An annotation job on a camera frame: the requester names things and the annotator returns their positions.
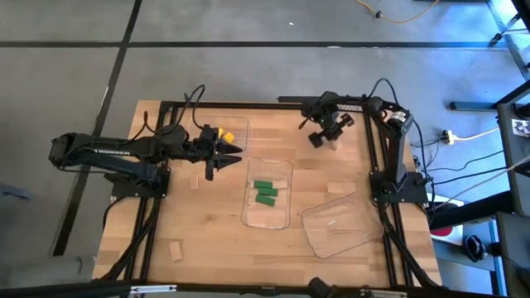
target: small wooden block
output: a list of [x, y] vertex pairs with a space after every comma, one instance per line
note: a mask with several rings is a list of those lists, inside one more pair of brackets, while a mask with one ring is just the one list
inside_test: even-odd
[[287, 180], [273, 181], [272, 187], [277, 190], [287, 188]]
[[181, 243], [178, 241], [170, 243], [169, 248], [171, 251], [171, 260], [173, 262], [180, 261], [182, 259]]
[[337, 151], [339, 150], [340, 148], [342, 147], [342, 142], [341, 141], [332, 141], [331, 142], [331, 148], [333, 148], [333, 150]]
[[190, 175], [190, 190], [199, 189], [199, 174], [191, 173]]

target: black metal frame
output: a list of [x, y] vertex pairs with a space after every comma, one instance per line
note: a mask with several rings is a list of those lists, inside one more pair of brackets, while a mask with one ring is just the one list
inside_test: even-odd
[[[292, 110], [299, 110], [301, 108], [301, 105], [299, 103], [285, 103], [285, 100], [283, 100], [284, 103], [199, 103], [197, 108], [261, 108], [261, 109], [292, 109]], [[170, 123], [174, 122], [176, 119], [177, 111], [179, 108], [184, 107], [184, 102], [161, 102], [161, 106], [159, 109], [158, 114], [158, 120], [157, 120], [157, 127], [161, 126], [164, 122], [164, 117], [168, 112], [171, 110], [171, 119]], [[372, 171], [378, 170], [378, 158], [377, 153], [375, 149], [375, 142], [374, 142], [374, 136], [371, 126], [371, 120], [369, 118], [369, 115], [364, 113], [364, 124], [366, 127], [366, 133], [367, 133], [367, 142], [368, 142], [368, 149], [370, 153], [370, 160], [372, 163]], [[383, 150], [383, 162], [386, 164], [388, 162], [388, 144], [382, 134], [382, 132], [379, 129], [379, 141], [381, 142], [381, 147]], [[137, 217], [135, 220], [135, 226], [134, 226], [134, 233], [132, 237], [134, 238], [137, 234], [139, 229], [142, 226], [144, 217], [145, 217], [145, 210], [147, 207], [147, 200], [148, 198], [141, 198], [140, 205], [138, 206], [138, 212]], [[153, 228], [148, 232], [147, 235], [147, 241], [145, 245], [144, 255], [142, 259], [142, 265], [141, 265], [141, 271], [140, 271], [140, 280], [146, 281], [147, 280], [147, 274], [149, 269], [149, 263], [151, 261], [151, 253], [152, 248], [154, 245], [155, 240], [155, 232], [156, 232], [156, 223], [158, 218], [158, 212], [160, 211], [160, 203], [161, 201], [159, 199], [155, 199], [153, 202], [153, 208], [155, 210], [155, 224], [153, 225]], [[386, 209], [386, 206], [384, 204], [379, 204], [378, 208], [384, 208]], [[402, 226], [402, 218], [401, 213], [399, 211], [398, 204], [392, 204], [393, 209], [393, 217], [394, 222], [396, 224], [396, 230], [397, 234], [400, 237], [403, 242], [405, 242], [405, 235], [404, 230]], [[385, 252], [385, 260], [387, 263], [387, 270], [388, 270], [388, 279], [390, 281], [390, 286], [398, 286], [398, 279], [396, 274], [396, 268], [393, 260], [393, 252], [392, 252], [392, 241], [390, 240], [389, 236], [386, 234], [383, 235], [383, 245], [384, 245], [384, 252]], [[126, 266], [125, 269], [125, 275], [124, 279], [130, 279], [133, 277], [133, 264], [136, 259], [136, 253], [134, 253], [133, 257], [129, 260], [129, 263]], [[402, 258], [402, 269], [403, 269], [403, 275], [405, 278], [405, 284], [407, 286], [413, 286], [413, 279], [412, 279], [412, 272], [410, 268], [408, 267], [408, 264], [405, 262], [405, 260]], [[233, 286], [223, 286], [223, 285], [193, 285], [193, 291], [222, 291], [222, 292], [237, 292], [237, 293], [254, 293], [259, 294], [262, 296], [274, 296], [279, 295], [283, 293], [290, 293], [290, 294], [307, 294], [307, 288], [304, 286], [288, 286], [284, 287], [281, 286], [279, 288], [282, 288], [281, 291], [279, 291], [278, 287], [275, 286], [237, 286], [234, 288]]]

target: yellow object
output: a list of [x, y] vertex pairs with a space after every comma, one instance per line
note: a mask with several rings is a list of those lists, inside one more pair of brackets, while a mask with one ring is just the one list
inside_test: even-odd
[[235, 140], [235, 136], [231, 132], [226, 132], [226, 134], [223, 136], [223, 139], [228, 144], [232, 144], [232, 142]]
[[[378, 13], [378, 11], [376, 11], [375, 9], [373, 9], [373, 8], [372, 8], [371, 6], [369, 6], [368, 4], [362, 2], [361, 0], [355, 0], [355, 1], [356, 1], [358, 4], [360, 4], [360, 5], [364, 6], [364, 7], [366, 7], [366, 8], [367, 8], [368, 10], [370, 10], [371, 12], [373, 12], [373, 13], [375, 13], [375, 14]], [[387, 21], [389, 21], [389, 22], [392, 22], [392, 23], [394, 23], [394, 24], [404, 24], [404, 23], [406, 23], [406, 22], [410, 22], [410, 21], [414, 21], [414, 20], [416, 20], [416, 19], [419, 18], [422, 14], [424, 14], [425, 12], [428, 12], [431, 8], [433, 8], [436, 4], [438, 4], [439, 1], [440, 1], [440, 0], [435, 0], [435, 2], [433, 2], [433, 3], [432, 3], [432, 4], [431, 4], [426, 10], [424, 10], [423, 12], [418, 13], [416, 16], [411, 17], [411, 18], [409, 18], [409, 19], [407, 19], [407, 20], [404, 20], [404, 21], [394, 21], [393, 19], [390, 19], [390, 18], [385, 17], [385, 15], [383, 15], [382, 12], [381, 12], [380, 17], [383, 18], [383, 19], [385, 19], [385, 20], [387, 20]]]

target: wooden table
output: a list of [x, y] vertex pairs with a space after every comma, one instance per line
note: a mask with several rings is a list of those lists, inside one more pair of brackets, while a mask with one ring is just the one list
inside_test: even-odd
[[[131, 132], [142, 126], [148, 111], [155, 127], [160, 102], [139, 101]], [[306, 286], [315, 276], [338, 286], [389, 286], [383, 241], [378, 239], [333, 257], [316, 257], [301, 227], [301, 212], [354, 191], [369, 199], [370, 157], [361, 113], [351, 113], [356, 124], [347, 127], [338, 151], [315, 149], [307, 136], [314, 123], [298, 130], [297, 110], [198, 108], [197, 115], [247, 118], [250, 138], [243, 160], [204, 178], [204, 162], [170, 161], [171, 184], [161, 203], [149, 281], [198, 284]], [[187, 111], [181, 125], [190, 125]], [[248, 160], [253, 157], [287, 160], [293, 164], [291, 222], [288, 228], [250, 228], [241, 220]], [[407, 149], [406, 166], [413, 169]], [[190, 189], [190, 176], [199, 173], [199, 189]], [[125, 199], [111, 209], [99, 247], [94, 277], [102, 276], [118, 260], [131, 240], [139, 199]], [[414, 204], [400, 204], [407, 245], [434, 281], [441, 282], [425, 214]], [[170, 244], [180, 242], [182, 259], [171, 260]], [[135, 276], [140, 271], [140, 247]], [[397, 278], [403, 284], [396, 248]]]

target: transparent plastic tray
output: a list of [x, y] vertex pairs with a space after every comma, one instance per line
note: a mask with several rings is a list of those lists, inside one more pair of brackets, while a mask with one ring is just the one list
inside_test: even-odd
[[[250, 126], [247, 118], [195, 115], [195, 120], [201, 126], [209, 124], [211, 127], [223, 128], [224, 133], [231, 132], [235, 136], [232, 145], [240, 147], [244, 151], [247, 150], [248, 140], [250, 140]], [[193, 123], [192, 119], [188, 123], [188, 133], [190, 134], [190, 139], [200, 135], [200, 129]]]
[[[291, 209], [292, 163], [289, 161], [252, 158], [248, 161], [247, 183], [243, 200], [241, 220], [249, 227], [282, 229], [289, 226]], [[278, 188], [274, 206], [256, 202], [258, 189], [253, 188], [254, 180], [271, 181], [273, 184], [286, 184]]]
[[301, 214], [302, 227], [317, 257], [327, 258], [383, 236], [369, 198], [353, 193]]

